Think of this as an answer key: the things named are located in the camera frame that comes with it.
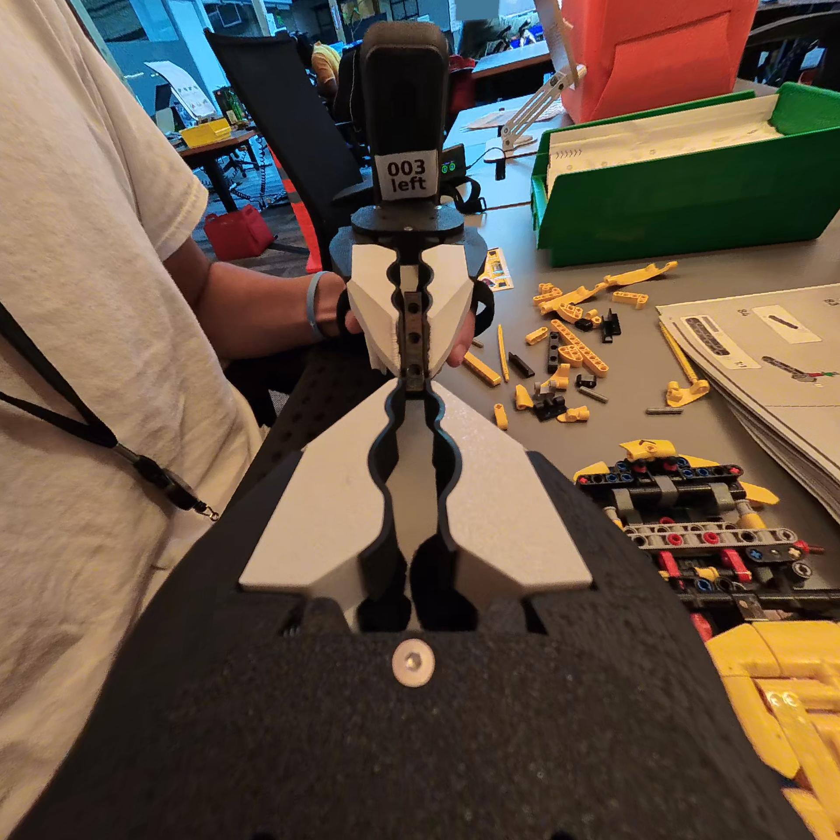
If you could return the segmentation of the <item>person's left hand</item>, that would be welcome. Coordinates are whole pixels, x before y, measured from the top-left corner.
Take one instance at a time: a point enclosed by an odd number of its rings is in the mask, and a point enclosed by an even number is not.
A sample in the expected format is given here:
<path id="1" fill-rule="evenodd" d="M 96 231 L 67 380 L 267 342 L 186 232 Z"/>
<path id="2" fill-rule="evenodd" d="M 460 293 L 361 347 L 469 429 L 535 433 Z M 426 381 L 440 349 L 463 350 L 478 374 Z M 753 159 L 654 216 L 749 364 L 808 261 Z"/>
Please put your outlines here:
<path id="1" fill-rule="evenodd" d="M 363 332 L 358 319 L 350 311 L 344 316 L 344 327 L 350 334 L 361 334 Z M 465 320 L 461 326 L 458 337 L 447 357 L 447 364 L 456 368 L 460 366 L 469 351 L 471 343 L 475 338 L 476 313 L 471 309 L 467 311 Z"/>

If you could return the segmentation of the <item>green storage bin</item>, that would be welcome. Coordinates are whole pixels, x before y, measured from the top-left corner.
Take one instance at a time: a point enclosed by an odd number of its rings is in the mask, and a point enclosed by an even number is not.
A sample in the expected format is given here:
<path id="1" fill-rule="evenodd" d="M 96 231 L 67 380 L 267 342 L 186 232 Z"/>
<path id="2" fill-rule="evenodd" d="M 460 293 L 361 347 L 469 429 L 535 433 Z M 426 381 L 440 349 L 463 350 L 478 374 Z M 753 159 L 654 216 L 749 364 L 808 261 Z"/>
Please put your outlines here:
<path id="1" fill-rule="evenodd" d="M 555 268 L 816 239 L 839 207 L 839 94 L 786 82 L 546 132 L 531 194 Z"/>

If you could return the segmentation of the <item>person's left forearm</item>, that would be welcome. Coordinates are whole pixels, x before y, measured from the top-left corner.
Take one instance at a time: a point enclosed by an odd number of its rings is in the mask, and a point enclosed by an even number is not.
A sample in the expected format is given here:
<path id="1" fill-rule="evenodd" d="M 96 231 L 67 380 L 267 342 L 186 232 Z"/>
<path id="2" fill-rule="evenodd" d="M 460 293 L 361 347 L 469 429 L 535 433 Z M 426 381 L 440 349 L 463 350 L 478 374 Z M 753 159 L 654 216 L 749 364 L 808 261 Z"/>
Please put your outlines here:
<path id="1" fill-rule="evenodd" d="M 222 362 L 246 361 L 310 347 L 306 295 L 311 276 L 275 277 L 224 262 L 211 262 L 189 238 L 164 267 L 193 310 Z M 339 333 L 337 305 L 345 290 L 332 272 L 318 293 L 322 329 Z"/>

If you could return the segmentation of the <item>open instruction booklet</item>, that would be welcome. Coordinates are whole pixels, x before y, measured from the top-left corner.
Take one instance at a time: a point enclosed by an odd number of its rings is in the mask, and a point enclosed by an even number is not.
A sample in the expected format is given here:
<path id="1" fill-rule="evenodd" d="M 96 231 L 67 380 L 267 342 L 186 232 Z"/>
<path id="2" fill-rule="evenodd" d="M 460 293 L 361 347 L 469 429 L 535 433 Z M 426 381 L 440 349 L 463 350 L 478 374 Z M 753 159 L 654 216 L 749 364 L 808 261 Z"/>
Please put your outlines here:
<path id="1" fill-rule="evenodd" d="M 838 284 L 658 307 L 752 439 L 839 521 Z"/>

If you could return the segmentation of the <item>white sign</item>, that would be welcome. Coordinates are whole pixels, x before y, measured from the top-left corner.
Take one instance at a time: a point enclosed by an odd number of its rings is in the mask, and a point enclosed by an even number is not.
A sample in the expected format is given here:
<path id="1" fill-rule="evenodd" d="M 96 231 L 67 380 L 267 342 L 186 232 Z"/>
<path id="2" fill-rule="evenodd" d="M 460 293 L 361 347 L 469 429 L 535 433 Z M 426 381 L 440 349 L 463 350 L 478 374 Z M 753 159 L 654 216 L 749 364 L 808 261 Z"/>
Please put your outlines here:
<path id="1" fill-rule="evenodd" d="M 202 121 L 216 118 L 215 104 L 186 70 L 169 60 L 145 61 L 144 64 L 170 85 L 176 100 L 192 119 Z"/>

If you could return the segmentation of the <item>yellow sticker sheet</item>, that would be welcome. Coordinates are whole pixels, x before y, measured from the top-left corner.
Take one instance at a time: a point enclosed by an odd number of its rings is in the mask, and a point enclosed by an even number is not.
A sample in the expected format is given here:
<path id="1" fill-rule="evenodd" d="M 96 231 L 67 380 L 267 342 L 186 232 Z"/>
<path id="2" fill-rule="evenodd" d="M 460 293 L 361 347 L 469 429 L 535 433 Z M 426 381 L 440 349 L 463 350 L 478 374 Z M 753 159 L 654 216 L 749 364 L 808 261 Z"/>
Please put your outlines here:
<path id="1" fill-rule="evenodd" d="M 513 288 L 513 280 L 502 248 L 488 250 L 485 268 L 479 280 L 494 293 Z"/>

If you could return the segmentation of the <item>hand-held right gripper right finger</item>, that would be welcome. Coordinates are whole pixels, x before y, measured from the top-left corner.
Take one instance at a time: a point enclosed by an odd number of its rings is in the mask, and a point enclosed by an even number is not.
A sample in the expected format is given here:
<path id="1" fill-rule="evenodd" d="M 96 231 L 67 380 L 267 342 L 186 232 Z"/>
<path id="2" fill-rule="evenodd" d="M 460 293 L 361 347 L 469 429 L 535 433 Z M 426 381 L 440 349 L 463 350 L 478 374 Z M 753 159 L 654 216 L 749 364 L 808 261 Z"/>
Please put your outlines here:
<path id="1" fill-rule="evenodd" d="M 550 497 L 539 453 L 427 383 L 427 423 L 437 447 L 438 530 L 455 555 L 455 590 L 474 607 L 501 599 L 588 589 L 593 582 Z"/>

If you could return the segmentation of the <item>white t-shirt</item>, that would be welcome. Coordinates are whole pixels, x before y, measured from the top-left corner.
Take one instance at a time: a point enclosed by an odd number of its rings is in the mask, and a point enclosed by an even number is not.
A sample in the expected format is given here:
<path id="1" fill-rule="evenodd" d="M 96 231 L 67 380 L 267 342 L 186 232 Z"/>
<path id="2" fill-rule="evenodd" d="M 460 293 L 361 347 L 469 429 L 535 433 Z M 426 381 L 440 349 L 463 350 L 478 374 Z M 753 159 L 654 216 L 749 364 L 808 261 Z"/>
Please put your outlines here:
<path id="1" fill-rule="evenodd" d="M 1 24 L 2 303 L 123 445 L 222 510 L 260 433 L 163 263 L 205 188 L 65 2 L 2 2 Z M 1 467 L 6 838 L 209 522 L 5 404 Z"/>

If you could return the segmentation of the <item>blue wristband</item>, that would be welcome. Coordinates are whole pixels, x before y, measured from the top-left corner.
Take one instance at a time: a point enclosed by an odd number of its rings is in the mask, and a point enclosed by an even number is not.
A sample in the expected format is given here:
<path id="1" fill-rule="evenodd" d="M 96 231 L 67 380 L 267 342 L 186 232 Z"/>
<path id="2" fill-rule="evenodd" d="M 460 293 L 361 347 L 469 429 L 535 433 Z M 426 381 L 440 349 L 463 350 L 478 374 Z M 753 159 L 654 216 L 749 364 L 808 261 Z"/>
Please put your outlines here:
<path id="1" fill-rule="evenodd" d="M 320 270 L 312 274 L 308 283 L 306 295 L 306 318 L 311 331 L 311 340 L 313 343 L 320 343 L 327 339 L 327 334 L 322 329 L 325 321 L 322 316 L 319 315 L 318 305 L 320 282 L 327 273 L 327 271 Z"/>

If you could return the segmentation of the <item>black toy beam with holes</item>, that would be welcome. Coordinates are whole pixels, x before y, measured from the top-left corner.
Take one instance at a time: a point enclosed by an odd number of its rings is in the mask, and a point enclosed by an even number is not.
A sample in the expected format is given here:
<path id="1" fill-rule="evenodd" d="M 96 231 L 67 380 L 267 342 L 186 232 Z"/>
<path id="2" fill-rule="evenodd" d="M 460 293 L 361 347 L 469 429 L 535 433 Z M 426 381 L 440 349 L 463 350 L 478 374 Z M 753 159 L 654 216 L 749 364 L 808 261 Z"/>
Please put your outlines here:
<path id="1" fill-rule="evenodd" d="M 407 394 L 421 394 L 427 378 L 427 330 L 424 294 L 405 291 L 402 315 L 402 378 Z"/>

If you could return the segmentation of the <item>red storage bin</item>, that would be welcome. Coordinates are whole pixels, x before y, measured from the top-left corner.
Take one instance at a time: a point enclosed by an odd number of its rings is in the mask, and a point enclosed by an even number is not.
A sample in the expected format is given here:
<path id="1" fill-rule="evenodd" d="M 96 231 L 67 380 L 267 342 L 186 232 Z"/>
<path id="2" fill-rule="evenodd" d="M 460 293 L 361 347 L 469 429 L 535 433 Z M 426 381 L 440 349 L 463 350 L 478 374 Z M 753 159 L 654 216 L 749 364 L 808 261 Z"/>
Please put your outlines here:
<path id="1" fill-rule="evenodd" d="M 566 1 L 569 43 L 586 68 L 563 92 L 573 123 L 729 94 L 757 1 Z"/>

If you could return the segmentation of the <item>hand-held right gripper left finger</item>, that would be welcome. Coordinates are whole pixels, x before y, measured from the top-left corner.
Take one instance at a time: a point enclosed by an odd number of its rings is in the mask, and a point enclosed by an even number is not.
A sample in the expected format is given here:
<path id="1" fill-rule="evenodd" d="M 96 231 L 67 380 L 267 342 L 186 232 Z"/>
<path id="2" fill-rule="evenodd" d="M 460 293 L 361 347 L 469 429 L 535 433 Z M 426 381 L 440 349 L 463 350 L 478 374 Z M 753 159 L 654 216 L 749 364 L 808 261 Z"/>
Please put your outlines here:
<path id="1" fill-rule="evenodd" d="M 382 602 L 404 571 L 392 495 L 406 392 L 386 381 L 312 440 L 238 579 L 247 592 L 329 598 L 344 612 Z"/>

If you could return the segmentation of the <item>yellow piece with long rod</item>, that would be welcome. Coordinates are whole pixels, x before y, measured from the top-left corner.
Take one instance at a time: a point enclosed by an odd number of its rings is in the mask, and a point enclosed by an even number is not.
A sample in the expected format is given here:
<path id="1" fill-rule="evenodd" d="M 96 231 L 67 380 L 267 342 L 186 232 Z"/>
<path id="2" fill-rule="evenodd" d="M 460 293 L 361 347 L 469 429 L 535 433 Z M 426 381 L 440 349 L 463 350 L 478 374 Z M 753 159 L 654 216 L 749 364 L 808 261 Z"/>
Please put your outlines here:
<path id="1" fill-rule="evenodd" d="M 666 326 L 662 322 L 658 326 L 688 381 L 688 385 L 685 387 L 680 386 L 677 381 L 670 381 L 665 392 L 665 403 L 668 408 L 674 410 L 682 409 L 708 395 L 711 390 L 711 385 L 707 380 L 699 378 L 688 356 L 686 356 Z"/>

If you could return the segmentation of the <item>black device with green lights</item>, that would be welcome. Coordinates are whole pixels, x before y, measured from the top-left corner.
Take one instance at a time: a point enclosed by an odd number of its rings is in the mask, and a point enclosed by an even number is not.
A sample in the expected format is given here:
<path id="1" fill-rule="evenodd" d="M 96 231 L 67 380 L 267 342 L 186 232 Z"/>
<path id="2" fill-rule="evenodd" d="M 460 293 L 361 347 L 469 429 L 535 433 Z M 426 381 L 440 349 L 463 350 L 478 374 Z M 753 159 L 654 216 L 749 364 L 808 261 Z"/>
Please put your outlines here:
<path id="1" fill-rule="evenodd" d="M 466 147 L 462 143 L 442 151 L 439 190 L 441 202 L 452 203 L 462 215 L 478 215 L 487 210 L 480 184 L 468 174 Z"/>

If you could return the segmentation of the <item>pile of loose building pieces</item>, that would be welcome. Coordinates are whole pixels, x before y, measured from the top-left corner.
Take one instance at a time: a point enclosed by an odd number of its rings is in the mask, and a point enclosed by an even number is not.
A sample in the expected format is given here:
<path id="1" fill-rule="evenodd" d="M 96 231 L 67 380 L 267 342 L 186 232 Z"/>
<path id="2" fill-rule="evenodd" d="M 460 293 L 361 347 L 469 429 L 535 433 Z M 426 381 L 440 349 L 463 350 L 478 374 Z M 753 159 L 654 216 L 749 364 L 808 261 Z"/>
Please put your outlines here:
<path id="1" fill-rule="evenodd" d="M 516 419 L 536 418 L 532 406 L 518 408 L 517 389 L 523 388 L 534 400 L 551 381 L 565 382 L 564 388 L 554 391 L 568 407 L 587 406 L 589 413 L 596 413 L 591 395 L 577 387 L 577 375 L 598 381 L 593 393 L 601 402 L 613 402 L 613 418 L 621 411 L 616 409 L 617 397 L 608 396 L 611 385 L 639 389 L 642 395 L 631 394 L 630 401 L 641 405 L 634 409 L 640 416 L 647 404 L 669 406 L 668 387 L 658 384 L 656 373 L 644 384 L 643 369 L 656 366 L 647 356 L 662 353 L 668 359 L 669 352 L 662 349 L 653 304 L 640 307 L 637 299 L 649 297 L 649 282 L 675 279 L 677 260 L 624 271 L 619 280 L 595 278 L 589 270 L 550 270 L 526 277 L 524 269 L 513 269 L 511 260 L 507 266 L 508 288 L 491 292 L 496 303 L 492 326 L 476 338 L 481 347 L 469 348 L 479 364 L 468 365 L 463 379 L 448 380 L 479 414 L 494 424 L 495 405 L 504 405 L 511 436 L 534 432 L 538 426 Z M 649 327 L 653 350 L 641 344 L 631 347 L 630 339 L 642 342 Z"/>

